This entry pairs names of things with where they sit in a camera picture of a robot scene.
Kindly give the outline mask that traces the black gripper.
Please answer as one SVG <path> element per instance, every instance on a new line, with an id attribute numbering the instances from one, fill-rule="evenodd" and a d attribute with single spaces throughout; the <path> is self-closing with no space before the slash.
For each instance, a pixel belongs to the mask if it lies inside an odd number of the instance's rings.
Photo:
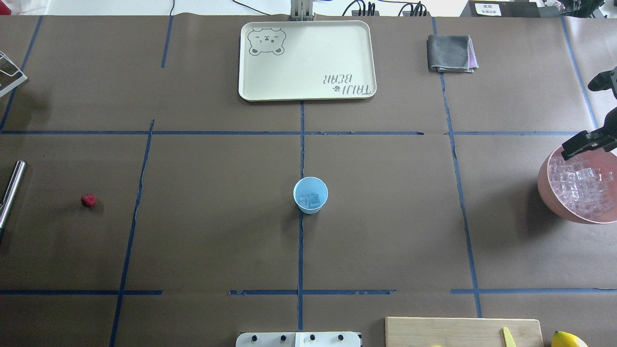
<path id="1" fill-rule="evenodd" d="M 597 130 L 581 131 L 562 144 L 561 156 L 570 160 L 574 156 L 586 151 L 595 151 L 600 148 L 604 152 L 613 151 L 617 147 L 617 109 L 614 108 L 606 115 L 603 127 Z"/>

